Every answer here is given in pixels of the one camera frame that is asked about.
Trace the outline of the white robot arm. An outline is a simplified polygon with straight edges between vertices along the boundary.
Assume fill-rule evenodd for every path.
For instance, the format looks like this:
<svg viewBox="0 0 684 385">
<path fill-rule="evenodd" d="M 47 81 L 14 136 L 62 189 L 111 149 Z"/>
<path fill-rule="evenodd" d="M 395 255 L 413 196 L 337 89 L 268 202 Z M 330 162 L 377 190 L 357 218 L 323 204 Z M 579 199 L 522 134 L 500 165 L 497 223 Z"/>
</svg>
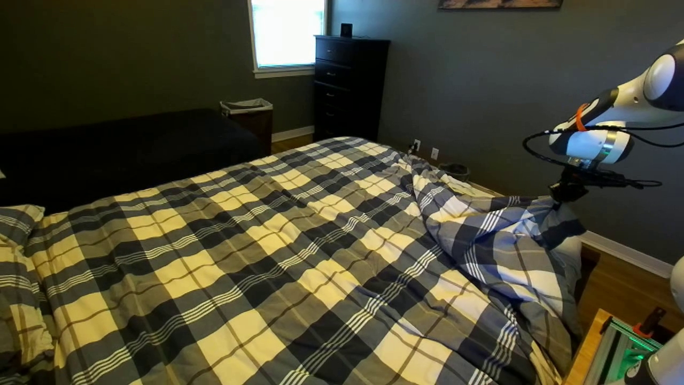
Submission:
<svg viewBox="0 0 684 385">
<path fill-rule="evenodd" d="M 621 162 L 638 131 L 668 131 L 684 124 L 684 40 L 660 54 L 642 74 L 624 81 L 549 131 L 549 147 L 565 157 L 557 202 L 578 202 L 590 186 L 650 189 L 656 179 L 628 179 L 603 165 Z"/>
</svg>

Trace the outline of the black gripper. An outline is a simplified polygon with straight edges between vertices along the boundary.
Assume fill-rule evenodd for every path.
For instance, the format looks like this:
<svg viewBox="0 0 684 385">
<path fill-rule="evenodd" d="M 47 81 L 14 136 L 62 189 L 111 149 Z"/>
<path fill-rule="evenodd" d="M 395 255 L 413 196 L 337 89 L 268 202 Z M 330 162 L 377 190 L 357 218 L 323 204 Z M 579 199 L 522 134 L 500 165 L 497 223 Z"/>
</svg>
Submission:
<svg viewBox="0 0 684 385">
<path fill-rule="evenodd" d="M 551 196 L 559 204 L 572 204 L 582 199 L 590 186 L 598 186 L 603 182 L 598 171 L 565 167 L 561 179 L 549 186 Z"/>
</svg>

